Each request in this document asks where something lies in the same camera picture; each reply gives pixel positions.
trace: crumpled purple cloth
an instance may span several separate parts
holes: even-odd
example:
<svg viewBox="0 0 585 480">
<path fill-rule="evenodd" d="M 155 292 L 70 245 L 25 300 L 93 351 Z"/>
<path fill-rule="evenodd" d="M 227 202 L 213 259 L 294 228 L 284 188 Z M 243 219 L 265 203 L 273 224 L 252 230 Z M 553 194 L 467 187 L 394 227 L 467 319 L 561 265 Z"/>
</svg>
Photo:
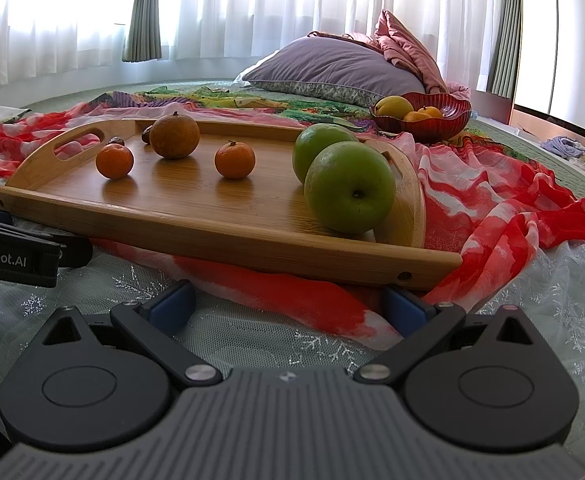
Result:
<svg viewBox="0 0 585 480">
<path fill-rule="evenodd" d="M 559 155 L 561 158 L 578 158 L 585 153 L 585 148 L 576 140 L 564 136 L 553 137 L 540 143 L 547 152 Z"/>
</svg>

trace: red glass bowl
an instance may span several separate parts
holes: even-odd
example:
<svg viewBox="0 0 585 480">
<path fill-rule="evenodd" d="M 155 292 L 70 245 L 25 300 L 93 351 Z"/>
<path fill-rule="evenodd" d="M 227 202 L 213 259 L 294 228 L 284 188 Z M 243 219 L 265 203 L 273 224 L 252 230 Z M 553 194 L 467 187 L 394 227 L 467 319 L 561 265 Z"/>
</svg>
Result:
<svg viewBox="0 0 585 480">
<path fill-rule="evenodd" d="M 390 132 L 391 134 L 400 134 L 410 132 L 415 142 L 422 144 L 434 144 L 442 140 L 448 140 L 454 137 L 464 129 L 464 126 L 471 118 L 471 102 L 466 99 L 458 99 L 450 94 L 420 94 L 418 92 L 409 92 L 403 94 L 412 104 L 415 111 L 424 106 L 434 106 L 439 108 L 443 114 L 443 119 L 431 118 L 421 121 L 401 121 L 390 116 L 376 116 L 375 107 L 370 107 L 370 113 L 380 130 Z"/>
</svg>

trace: gray pillow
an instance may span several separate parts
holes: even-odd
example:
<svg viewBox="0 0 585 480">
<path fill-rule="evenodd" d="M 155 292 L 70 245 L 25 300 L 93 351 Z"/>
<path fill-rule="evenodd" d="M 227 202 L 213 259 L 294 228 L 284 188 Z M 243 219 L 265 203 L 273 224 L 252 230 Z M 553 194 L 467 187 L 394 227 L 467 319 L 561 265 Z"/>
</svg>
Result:
<svg viewBox="0 0 585 480">
<path fill-rule="evenodd" d="M 362 107 L 388 95 L 426 93 L 412 73 L 365 46 L 333 38 L 300 38 L 243 76 L 264 90 Z"/>
</svg>

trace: gray drape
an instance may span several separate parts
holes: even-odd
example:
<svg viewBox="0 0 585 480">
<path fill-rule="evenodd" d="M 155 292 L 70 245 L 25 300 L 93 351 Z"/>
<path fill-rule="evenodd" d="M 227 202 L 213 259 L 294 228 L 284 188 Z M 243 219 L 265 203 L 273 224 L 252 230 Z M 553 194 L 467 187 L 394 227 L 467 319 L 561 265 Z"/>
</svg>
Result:
<svg viewBox="0 0 585 480">
<path fill-rule="evenodd" d="M 159 0 L 133 0 L 123 61 L 161 59 Z"/>
<path fill-rule="evenodd" d="M 504 0 L 487 90 L 512 99 L 519 64 L 522 0 Z"/>
</svg>

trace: green apple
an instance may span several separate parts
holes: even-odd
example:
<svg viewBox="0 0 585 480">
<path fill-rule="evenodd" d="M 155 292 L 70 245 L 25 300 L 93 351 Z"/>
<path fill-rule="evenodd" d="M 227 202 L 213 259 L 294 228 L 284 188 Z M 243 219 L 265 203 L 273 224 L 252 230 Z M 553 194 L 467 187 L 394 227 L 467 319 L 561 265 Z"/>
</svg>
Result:
<svg viewBox="0 0 585 480">
<path fill-rule="evenodd" d="M 381 153 L 359 142 L 338 142 L 313 160 L 303 194 L 326 227 L 361 234 L 391 211 L 395 176 Z"/>
<path fill-rule="evenodd" d="M 307 127 L 297 137 L 295 148 L 292 150 L 292 168 L 299 182 L 304 183 L 308 168 L 321 150 L 343 140 L 357 140 L 357 137 L 350 130 L 337 124 L 319 123 Z"/>
</svg>

